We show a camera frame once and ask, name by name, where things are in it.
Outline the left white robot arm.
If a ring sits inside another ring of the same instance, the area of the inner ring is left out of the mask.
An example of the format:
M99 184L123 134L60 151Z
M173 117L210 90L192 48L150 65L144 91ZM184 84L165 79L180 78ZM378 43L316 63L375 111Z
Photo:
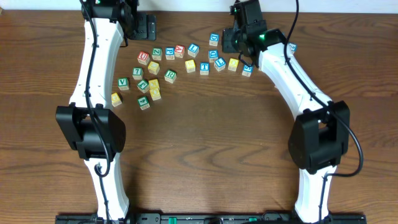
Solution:
M85 46L75 90L55 119L72 150L89 169L98 200L92 215L57 215L56 223L132 223L120 157L126 126L113 112L116 58L129 40L155 40L156 18L137 10L138 0L81 1Z

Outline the blue T block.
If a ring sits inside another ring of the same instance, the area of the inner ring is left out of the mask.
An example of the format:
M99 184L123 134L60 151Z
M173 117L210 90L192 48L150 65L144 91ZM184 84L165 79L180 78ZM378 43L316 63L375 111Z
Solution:
M209 75L210 64L208 62L200 63L200 75Z

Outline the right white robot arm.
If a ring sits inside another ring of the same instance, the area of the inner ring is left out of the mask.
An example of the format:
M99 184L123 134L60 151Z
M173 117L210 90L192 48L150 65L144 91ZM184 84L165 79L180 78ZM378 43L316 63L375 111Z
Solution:
M222 51L249 57L248 64L272 80L294 118L288 148L300 175L295 213L303 223L330 223L328 195L331 177L348 151L349 108L311 81L285 35L267 28L259 1L236 1L230 13L234 26L223 31Z

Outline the yellow O block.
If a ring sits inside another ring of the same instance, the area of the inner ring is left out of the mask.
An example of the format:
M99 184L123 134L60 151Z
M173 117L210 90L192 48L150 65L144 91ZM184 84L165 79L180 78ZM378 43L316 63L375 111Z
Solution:
M230 58L228 64L228 70L235 72L237 70L238 65L239 65L238 59Z
M150 89L150 95L153 101L161 99L160 90L158 88Z

